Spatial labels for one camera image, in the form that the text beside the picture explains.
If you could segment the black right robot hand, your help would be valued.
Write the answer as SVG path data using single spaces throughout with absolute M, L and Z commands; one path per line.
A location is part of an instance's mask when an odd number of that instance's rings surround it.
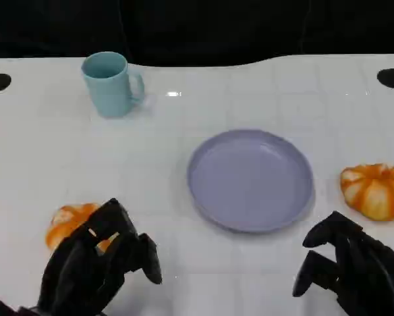
M 394 315 L 394 251 L 337 211 L 307 233 L 293 293 L 331 290 L 347 315 Z

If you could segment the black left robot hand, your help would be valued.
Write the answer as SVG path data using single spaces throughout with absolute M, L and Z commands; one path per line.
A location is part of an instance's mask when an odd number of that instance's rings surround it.
M 99 315 L 125 275 L 137 270 L 162 283 L 155 242 L 137 233 L 126 209 L 112 198 L 53 252 L 36 309 L 42 315 Z

